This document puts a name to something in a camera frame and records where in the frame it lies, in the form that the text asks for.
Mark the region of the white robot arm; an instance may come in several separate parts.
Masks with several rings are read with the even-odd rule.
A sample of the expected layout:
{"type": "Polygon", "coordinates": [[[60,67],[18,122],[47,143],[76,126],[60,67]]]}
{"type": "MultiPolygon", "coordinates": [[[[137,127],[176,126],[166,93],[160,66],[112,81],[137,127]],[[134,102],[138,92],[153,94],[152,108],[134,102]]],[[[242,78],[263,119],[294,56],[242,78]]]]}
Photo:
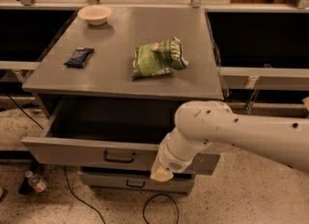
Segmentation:
{"type": "Polygon", "coordinates": [[[309,170],[309,120],[235,114],[221,101],[189,101],[174,116],[161,141],[150,178],[167,182],[188,168],[212,143],[235,145],[253,154],[309,170]]]}

